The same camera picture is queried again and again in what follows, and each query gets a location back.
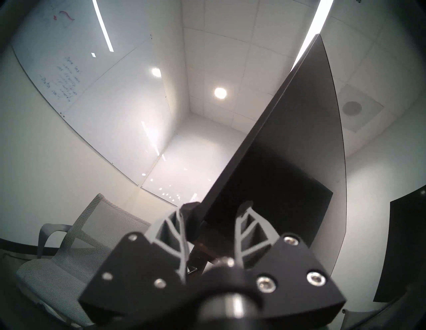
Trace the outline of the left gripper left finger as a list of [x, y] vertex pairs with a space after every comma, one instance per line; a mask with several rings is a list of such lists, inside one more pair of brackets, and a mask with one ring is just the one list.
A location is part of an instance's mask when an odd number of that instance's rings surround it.
[[180, 210], [145, 234], [124, 235], [80, 296], [95, 325], [129, 316], [156, 318], [169, 309], [186, 282], [187, 240]]

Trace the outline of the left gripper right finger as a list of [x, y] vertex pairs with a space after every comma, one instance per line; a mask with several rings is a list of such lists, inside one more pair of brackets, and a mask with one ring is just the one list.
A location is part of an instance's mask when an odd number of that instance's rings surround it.
[[299, 236], [279, 235], [252, 205], [236, 212], [234, 260], [255, 279], [262, 317], [335, 317], [346, 299], [330, 275]]

